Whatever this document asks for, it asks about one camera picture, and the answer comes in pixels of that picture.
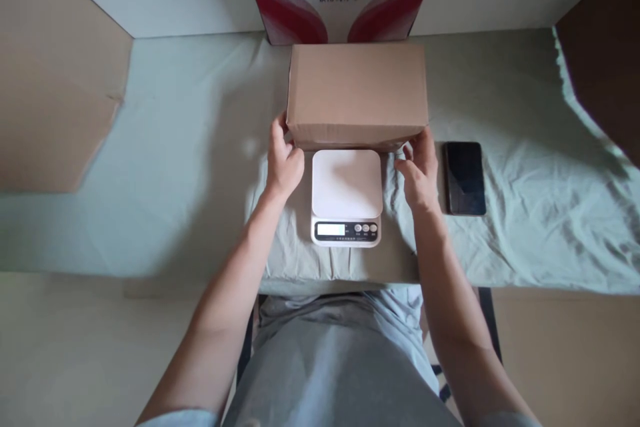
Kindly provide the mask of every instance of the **bedsheet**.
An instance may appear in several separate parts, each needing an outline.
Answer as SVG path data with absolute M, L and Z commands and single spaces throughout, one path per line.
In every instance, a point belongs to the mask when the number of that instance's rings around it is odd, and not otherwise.
M 471 282 L 640 293 L 639 171 L 581 111 L 552 31 L 410 41 L 425 46 L 438 144 L 483 148 L 487 215 L 447 216 Z M 0 268 L 208 278 L 264 187 L 268 125 L 286 106 L 290 52 L 262 33 L 136 40 L 125 102 L 81 189 L 0 195 Z M 373 249 L 311 243 L 307 156 L 263 292 L 417 281 L 395 155 L 382 159 L 383 237 Z

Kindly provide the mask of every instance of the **hand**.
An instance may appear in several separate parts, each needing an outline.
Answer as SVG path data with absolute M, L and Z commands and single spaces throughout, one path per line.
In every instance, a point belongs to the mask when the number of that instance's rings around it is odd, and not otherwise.
M 395 168 L 405 178 L 405 197 L 411 210 L 440 211 L 438 202 L 438 159 L 431 130 L 426 127 L 420 134 L 402 147 L 406 160 L 395 161 Z
M 282 201 L 287 201 L 291 192 L 295 190 L 305 171 L 305 154 L 293 146 L 293 140 L 285 142 L 287 127 L 287 112 L 284 111 L 271 122 L 271 137 L 269 139 L 269 173 L 265 193 L 273 195 Z

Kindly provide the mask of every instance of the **phone screen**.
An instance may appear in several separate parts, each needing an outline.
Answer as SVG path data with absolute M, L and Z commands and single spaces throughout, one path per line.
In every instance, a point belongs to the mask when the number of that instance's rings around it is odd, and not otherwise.
M 447 142 L 444 146 L 447 168 L 447 203 L 453 215 L 483 216 L 485 182 L 482 151 L 477 142 Z

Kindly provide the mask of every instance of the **person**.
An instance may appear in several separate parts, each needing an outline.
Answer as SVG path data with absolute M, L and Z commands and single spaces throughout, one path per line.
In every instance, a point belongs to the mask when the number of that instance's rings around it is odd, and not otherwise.
M 238 244 L 203 294 L 138 424 L 220 423 L 278 219 L 304 171 L 271 124 L 267 184 Z M 422 301 L 433 346 L 466 426 L 538 426 L 493 350 L 456 258 L 436 188 L 427 127 L 395 167 L 413 214 L 419 288 L 317 298 L 269 297 L 255 353 L 224 419 L 230 426 L 459 426 L 436 395 L 422 346 Z

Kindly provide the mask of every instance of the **white kitchen scale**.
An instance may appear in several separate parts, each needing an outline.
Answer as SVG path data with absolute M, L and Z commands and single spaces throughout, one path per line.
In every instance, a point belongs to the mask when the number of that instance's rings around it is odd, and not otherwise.
M 313 156 L 311 239 L 324 247 L 380 243 L 382 173 L 373 150 L 321 150 Z

